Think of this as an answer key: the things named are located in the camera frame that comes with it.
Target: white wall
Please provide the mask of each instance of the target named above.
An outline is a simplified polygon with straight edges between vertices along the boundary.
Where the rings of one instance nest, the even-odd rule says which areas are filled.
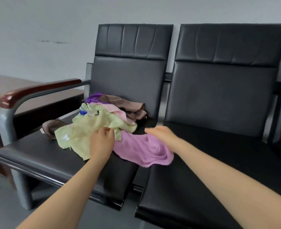
[[[181,23],[281,23],[281,0],[0,0],[0,74],[84,78],[100,23],[174,24],[171,72]]]

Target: purple cloth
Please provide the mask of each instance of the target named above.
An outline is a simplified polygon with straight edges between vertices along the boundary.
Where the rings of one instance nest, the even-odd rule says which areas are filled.
[[[122,141],[115,141],[113,151],[122,159],[143,167],[153,164],[169,165],[173,153],[157,137],[144,134],[134,135],[121,130]]]
[[[85,103],[102,103],[102,104],[110,104],[110,103],[106,103],[106,102],[102,102],[99,101],[99,98],[102,96],[103,94],[97,92],[95,94],[90,95],[86,100]]]

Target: pink cloth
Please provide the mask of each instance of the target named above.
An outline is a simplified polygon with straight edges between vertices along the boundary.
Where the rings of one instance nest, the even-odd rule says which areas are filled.
[[[130,118],[127,117],[127,115],[126,115],[126,113],[124,111],[120,110],[114,104],[90,103],[90,105],[101,105],[108,112],[114,113],[116,116],[118,116],[123,121],[128,122],[131,125],[135,125],[136,124],[133,120],[131,120]]]
[[[113,151],[122,159],[143,167],[153,164],[169,165],[173,153],[157,137],[144,134],[134,135],[121,130],[122,141],[115,141]]]

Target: yellow cloth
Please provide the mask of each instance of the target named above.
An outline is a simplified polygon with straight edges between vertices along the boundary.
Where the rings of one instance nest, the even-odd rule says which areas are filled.
[[[91,158],[89,137],[94,130],[100,129],[101,127],[113,128],[115,140],[121,141],[120,129],[133,133],[137,128],[137,125],[131,125],[123,121],[114,113],[109,113],[101,105],[83,103],[81,107],[87,110],[88,113],[84,116],[78,114],[73,118],[72,124],[57,129],[55,135],[61,148],[72,148],[83,160]]]

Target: metal chair leg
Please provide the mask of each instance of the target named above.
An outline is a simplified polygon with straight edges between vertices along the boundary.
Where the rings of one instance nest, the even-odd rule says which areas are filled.
[[[12,169],[11,172],[17,189],[17,195],[20,199],[20,204],[24,209],[31,210],[33,207],[33,199],[27,182],[27,176],[14,169]]]

